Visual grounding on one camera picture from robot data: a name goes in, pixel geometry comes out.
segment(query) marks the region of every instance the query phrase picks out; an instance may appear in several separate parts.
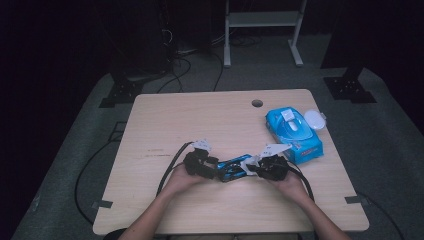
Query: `wooden table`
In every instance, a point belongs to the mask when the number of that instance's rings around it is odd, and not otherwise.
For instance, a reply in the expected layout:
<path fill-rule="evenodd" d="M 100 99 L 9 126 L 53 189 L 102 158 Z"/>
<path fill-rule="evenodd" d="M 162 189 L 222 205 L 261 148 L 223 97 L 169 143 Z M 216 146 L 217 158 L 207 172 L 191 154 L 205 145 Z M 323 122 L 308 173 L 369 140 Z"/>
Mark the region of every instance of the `wooden table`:
<path fill-rule="evenodd" d="M 254 107 L 261 100 L 262 107 Z M 275 143 L 265 126 L 266 113 L 292 106 L 304 113 L 318 109 L 308 90 L 271 90 L 140 95 L 134 102 L 93 230 L 104 235 L 128 227 L 155 198 L 169 162 L 189 141 L 207 139 L 210 156 L 221 161 L 259 154 Z M 369 226 L 327 129 L 318 132 L 324 156 L 299 167 L 316 203 L 345 231 Z M 181 155 L 192 151 L 190 146 Z M 229 183 L 210 180 L 179 195 L 157 233 L 271 233 L 311 231 L 303 212 L 264 179 L 245 177 Z"/>

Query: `human hand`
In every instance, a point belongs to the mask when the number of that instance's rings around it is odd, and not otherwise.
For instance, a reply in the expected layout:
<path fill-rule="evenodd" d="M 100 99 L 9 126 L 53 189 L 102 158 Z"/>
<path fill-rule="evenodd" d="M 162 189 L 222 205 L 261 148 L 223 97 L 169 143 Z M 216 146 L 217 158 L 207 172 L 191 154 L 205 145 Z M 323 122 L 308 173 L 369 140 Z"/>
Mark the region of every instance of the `human hand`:
<path fill-rule="evenodd" d="M 177 194 L 184 192 L 191 186 L 206 180 L 206 178 L 198 175 L 189 175 L 185 169 L 184 164 L 180 164 L 172 171 L 172 174 L 169 177 L 169 180 L 163 191 L 169 192 L 171 194 Z"/>
<path fill-rule="evenodd" d="M 302 180 L 293 172 L 289 171 L 283 181 L 267 181 L 276 187 L 284 196 L 296 203 L 304 199 L 309 199 Z"/>

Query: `black stand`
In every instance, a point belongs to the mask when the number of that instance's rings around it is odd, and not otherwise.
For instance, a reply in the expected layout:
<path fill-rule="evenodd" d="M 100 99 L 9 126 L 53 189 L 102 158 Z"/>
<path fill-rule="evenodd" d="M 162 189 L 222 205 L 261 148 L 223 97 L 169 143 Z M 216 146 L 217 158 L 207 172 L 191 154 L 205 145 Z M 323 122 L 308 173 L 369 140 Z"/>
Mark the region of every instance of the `black stand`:
<path fill-rule="evenodd" d="M 122 56 L 115 57 L 110 67 L 114 84 L 107 98 L 103 98 L 99 108 L 113 108 L 115 104 L 134 103 L 143 86 L 149 81 L 164 77 L 167 70 L 156 75 L 149 74 L 128 64 Z"/>
<path fill-rule="evenodd" d="M 348 67 L 343 77 L 325 77 L 324 81 L 335 100 L 350 100 L 352 103 L 376 103 L 372 94 L 358 81 L 363 67 Z"/>

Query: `hole in table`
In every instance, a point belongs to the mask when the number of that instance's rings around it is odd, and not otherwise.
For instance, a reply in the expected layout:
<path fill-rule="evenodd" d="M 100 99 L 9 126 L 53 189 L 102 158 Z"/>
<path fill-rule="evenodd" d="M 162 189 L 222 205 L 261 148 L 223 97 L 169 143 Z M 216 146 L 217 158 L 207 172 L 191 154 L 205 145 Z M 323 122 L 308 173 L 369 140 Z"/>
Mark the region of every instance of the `hole in table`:
<path fill-rule="evenodd" d="M 262 107 L 263 105 L 264 105 L 264 103 L 259 99 L 255 99 L 255 100 L 252 101 L 252 106 L 254 106 L 254 107 Z"/>

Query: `human arm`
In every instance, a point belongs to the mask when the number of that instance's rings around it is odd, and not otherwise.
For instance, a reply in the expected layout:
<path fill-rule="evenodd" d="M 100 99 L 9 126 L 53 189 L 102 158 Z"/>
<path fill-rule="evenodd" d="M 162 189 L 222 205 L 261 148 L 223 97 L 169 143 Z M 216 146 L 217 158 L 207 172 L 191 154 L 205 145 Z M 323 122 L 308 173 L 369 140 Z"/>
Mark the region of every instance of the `human arm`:
<path fill-rule="evenodd" d="M 129 226 L 119 240 L 152 239 L 166 208 L 172 199 L 194 184 L 204 181 L 200 176 L 188 175 L 184 164 L 177 166 L 167 184 L 147 209 Z"/>
<path fill-rule="evenodd" d="M 302 181 L 296 174 L 288 172 L 283 181 L 268 180 L 268 182 L 303 210 L 321 240 L 350 239 L 308 196 Z"/>

